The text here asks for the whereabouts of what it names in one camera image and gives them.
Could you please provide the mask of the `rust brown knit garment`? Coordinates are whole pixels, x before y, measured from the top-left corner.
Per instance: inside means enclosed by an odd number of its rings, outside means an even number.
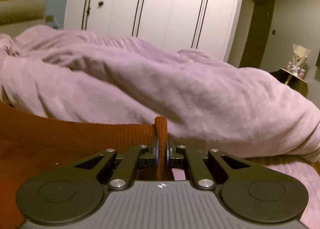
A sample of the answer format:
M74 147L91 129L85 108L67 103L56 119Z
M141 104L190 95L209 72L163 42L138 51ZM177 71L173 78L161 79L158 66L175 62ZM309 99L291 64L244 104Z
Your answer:
M167 119L150 124L100 124L54 120L1 104L1 228L23 222L15 195L25 180L57 166L113 148L125 152L157 136L164 147Z

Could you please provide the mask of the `lilac fleece blanket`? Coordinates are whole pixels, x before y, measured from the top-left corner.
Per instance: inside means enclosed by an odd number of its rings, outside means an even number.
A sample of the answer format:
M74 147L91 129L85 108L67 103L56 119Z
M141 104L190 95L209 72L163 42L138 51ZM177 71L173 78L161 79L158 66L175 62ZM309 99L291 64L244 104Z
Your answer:
M41 117L153 122L199 150L319 160L319 109L268 72L137 38L34 26L1 35L1 101Z

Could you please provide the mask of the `gold side table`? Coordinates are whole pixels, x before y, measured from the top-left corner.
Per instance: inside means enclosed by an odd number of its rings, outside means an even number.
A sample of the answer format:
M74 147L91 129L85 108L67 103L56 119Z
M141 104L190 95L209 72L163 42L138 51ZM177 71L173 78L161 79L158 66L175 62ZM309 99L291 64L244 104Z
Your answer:
M304 97L307 96L308 84L303 79L295 76L294 74L283 68L275 72L270 72L270 74L279 82L289 86L291 89L295 91L298 91Z

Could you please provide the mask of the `dark wooden door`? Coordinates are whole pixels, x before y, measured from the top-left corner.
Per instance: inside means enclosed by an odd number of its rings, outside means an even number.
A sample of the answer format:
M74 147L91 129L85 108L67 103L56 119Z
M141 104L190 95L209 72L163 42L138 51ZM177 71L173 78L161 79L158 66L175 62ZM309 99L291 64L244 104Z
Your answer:
M275 0L256 1L240 68L260 68L271 28Z

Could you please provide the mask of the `wrapped flower bouquet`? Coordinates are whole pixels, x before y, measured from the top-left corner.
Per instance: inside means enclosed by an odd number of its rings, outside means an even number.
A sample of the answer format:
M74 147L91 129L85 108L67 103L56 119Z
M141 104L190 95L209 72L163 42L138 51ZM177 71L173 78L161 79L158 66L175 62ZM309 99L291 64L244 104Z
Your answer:
M294 76L299 77L300 72L303 73L305 70L303 69L306 59L311 53L311 49L304 48L303 46L293 44L293 59L288 63L287 70L293 74Z

